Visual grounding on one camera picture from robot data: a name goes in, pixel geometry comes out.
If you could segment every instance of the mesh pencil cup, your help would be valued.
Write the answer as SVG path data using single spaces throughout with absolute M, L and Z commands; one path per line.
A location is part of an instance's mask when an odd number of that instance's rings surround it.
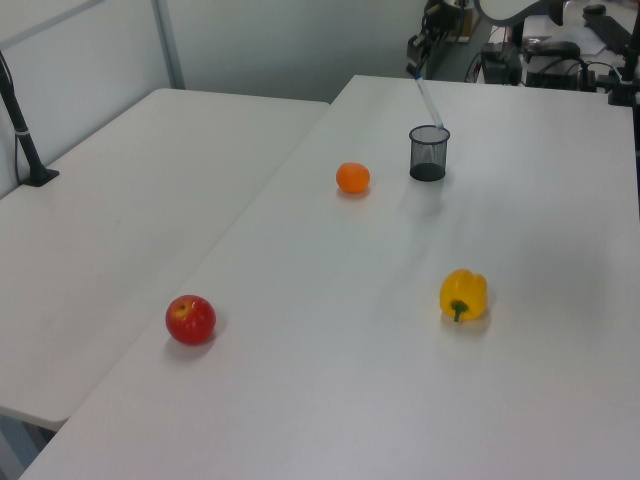
M 447 141 L 451 133 L 435 125 L 421 125 L 409 132 L 411 169 L 409 174 L 422 182 L 444 177 L 447 164 Z

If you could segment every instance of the orange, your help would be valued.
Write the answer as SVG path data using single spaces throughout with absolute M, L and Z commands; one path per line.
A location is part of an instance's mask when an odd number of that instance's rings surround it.
M 369 170 L 360 163 L 343 163 L 336 172 L 338 186 L 347 193 L 362 193 L 369 186 Z

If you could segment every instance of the white wall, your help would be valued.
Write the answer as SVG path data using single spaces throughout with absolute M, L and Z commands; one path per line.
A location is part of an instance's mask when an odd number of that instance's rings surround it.
M 425 3 L 160 0 L 186 88 L 328 102 L 354 74 L 407 76 Z
M 169 86 L 152 0 L 105 0 L 2 51 L 45 164 Z M 14 187 L 13 126 L 0 102 L 0 197 Z

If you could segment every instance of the apple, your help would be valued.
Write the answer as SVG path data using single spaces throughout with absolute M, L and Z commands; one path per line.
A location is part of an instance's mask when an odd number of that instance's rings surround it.
M 182 295 L 167 308 L 165 321 L 173 338 L 187 345 L 198 345 L 211 336 L 216 326 L 216 312 L 204 298 Z

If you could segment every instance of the bell pepper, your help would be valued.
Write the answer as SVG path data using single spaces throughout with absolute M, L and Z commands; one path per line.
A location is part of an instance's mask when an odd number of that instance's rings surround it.
M 442 283 L 440 308 L 454 322 L 474 320 L 487 308 L 487 280 L 469 270 L 456 270 Z

